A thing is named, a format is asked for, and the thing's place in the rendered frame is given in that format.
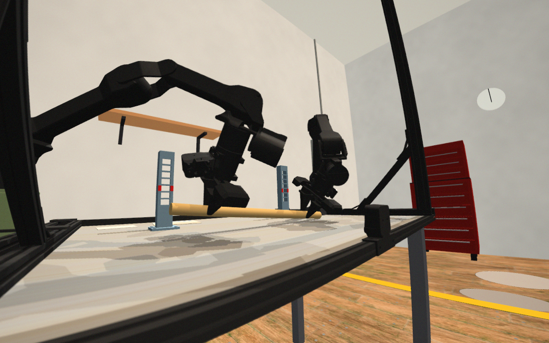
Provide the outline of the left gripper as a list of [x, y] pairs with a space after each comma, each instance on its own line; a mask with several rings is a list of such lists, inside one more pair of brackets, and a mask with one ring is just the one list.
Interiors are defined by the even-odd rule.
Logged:
[[[204, 182], [204, 205], [208, 205], [207, 215], [212, 215], [221, 207], [246, 208], [250, 197], [241, 185], [234, 185], [238, 177], [236, 171], [239, 164], [244, 164], [243, 154], [234, 153], [217, 145], [213, 147], [213, 155], [217, 152], [220, 159], [218, 177], [210, 174], [200, 177]], [[213, 180], [212, 180], [213, 179]]]

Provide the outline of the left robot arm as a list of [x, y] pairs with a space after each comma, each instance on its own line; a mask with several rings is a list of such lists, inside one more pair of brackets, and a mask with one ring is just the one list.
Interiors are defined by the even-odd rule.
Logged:
[[[149, 84], [144, 77], [161, 79]], [[243, 154], [252, 134], [247, 149], [251, 152], [251, 158], [276, 168], [287, 136], [264, 128], [261, 94], [246, 86], [222, 84], [170, 59], [135, 61], [116, 67], [104, 76], [97, 88], [31, 117], [35, 164], [41, 155], [53, 150], [51, 144], [56, 135], [106, 111], [146, 104], [174, 87], [200, 96], [225, 110], [215, 116], [224, 123], [217, 145]], [[182, 154], [185, 177], [197, 178], [211, 173], [210, 177], [216, 179], [220, 159], [217, 152], [213, 155], [213, 150], [211, 146], [209, 152]]]

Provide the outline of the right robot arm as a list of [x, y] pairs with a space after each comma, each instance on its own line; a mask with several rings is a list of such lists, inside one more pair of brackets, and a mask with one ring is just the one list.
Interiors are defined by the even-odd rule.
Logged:
[[326, 114], [314, 115], [313, 119], [308, 120], [307, 129], [313, 139], [313, 172], [309, 176], [309, 181], [313, 182], [313, 174], [317, 171], [326, 176], [332, 184], [326, 197], [333, 199], [338, 193], [333, 186], [344, 185], [349, 178], [348, 170], [341, 161], [347, 159], [348, 155], [344, 139], [338, 132], [333, 131]]

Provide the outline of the long wooden rail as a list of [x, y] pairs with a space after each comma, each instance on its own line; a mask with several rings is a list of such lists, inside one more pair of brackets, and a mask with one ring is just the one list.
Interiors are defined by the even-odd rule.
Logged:
[[307, 213], [307, 211], [292, 211], [283, 209], [221, 207], [212, 215], [207, 215], [207, 209], [208, 205], [171, 203], [169, 207], [169, 214], [181, 216], [306, 219]]

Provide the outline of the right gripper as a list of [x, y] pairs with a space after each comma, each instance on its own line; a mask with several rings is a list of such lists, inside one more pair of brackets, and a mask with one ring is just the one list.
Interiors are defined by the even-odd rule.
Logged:
[[[307, 178], [295, 177], [292, 181], [297, 187], [302, 185], [302, 189], [299, 190], [300, 195], [300, 210], [305, 211], [310, 200], [315, 196], [316, 201], [311, 201], [311, 205], [306, 214], [306, 218], [311, 217], [319, 209], [324, 209], [327, 213], [337, 213], [340, 214], [342, 211], [342, 205], [336, 202], [333, 199], [326, 198], [327, 191], [330, 188], [330, 182], [323, 174], [317, 173], [313, 174], [314, 179], [311, 183]], [[326, 198], [326, 199], [325, 199]]]

